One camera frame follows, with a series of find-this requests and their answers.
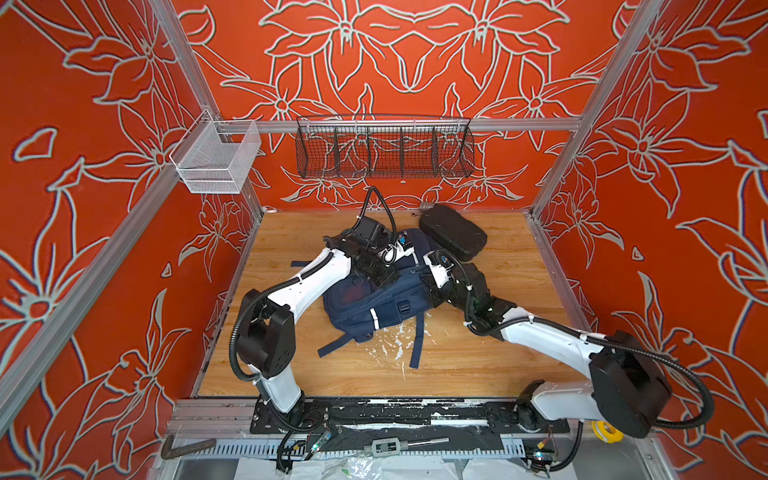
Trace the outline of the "navy blue student backpack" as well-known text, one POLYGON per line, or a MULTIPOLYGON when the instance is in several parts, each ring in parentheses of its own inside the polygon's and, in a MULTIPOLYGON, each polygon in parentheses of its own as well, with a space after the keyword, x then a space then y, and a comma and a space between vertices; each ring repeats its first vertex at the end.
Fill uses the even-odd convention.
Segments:
POLYGON ((431 271, 424 260, 437 244, 419 228, 403 230, 401 241, 411 246, 413 252, 394 263, 399 273, 394 282, 376 287, 372 280, 353 273, 323 294, 325 312, 342 336, 319 348, 319 357, 323 358, 352 341, 367 342, 377 331, 399 326, 413 318, 416 333, 410 367, 419 367, 426 313, 442 303, 439 295, 430 289, 431 271))

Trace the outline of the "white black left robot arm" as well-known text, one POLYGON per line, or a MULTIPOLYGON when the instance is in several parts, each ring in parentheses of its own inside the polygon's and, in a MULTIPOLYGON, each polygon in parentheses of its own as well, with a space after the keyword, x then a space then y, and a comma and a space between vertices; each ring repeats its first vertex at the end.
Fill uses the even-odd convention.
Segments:
POLYGON ((256 385, 277 414, 288 415, 302 398, 291 362, 296 352, 296 323, 333 285, 352 273, 367 275, 377 286, 392 282, 395 262, 413 247, 398 239, 376 250, 355 240, 327 237, 326 246, 289 279, 243 298, 228 347, 230 368, 256 385))

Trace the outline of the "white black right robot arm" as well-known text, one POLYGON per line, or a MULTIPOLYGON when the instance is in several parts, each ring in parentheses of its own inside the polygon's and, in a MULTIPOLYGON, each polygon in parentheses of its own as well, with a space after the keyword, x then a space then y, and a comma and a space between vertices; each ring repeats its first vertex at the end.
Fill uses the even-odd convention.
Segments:
POLYGON ((551 321, 492 295, 484 275, 471 263, 445 253, 425 257, 432 293, 462 310, 464 324, 478 337, 492 337, 544 354, 582 375, 569 384, 534 381, 518 397, 520 425, 534 430, 543 421, 605 421, 619 432, 644 438, 654 428, 688 430, 704 426, 715 412, 702 379, 671 358, 642 347, 632 335, 591 333, 551 321), (664 420, 673 389, 666 374, 688 379, 701 400, 698 414, 664 420))

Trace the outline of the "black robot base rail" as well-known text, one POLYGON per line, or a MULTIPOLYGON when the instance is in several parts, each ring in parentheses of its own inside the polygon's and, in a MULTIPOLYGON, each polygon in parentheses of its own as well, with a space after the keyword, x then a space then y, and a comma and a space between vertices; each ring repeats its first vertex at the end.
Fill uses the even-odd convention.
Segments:
POLYGON ((495 434, 524 435, 512 398, 307 397, 291 415, 315 410, 328 426, 406 428, 477 426, 495 434))

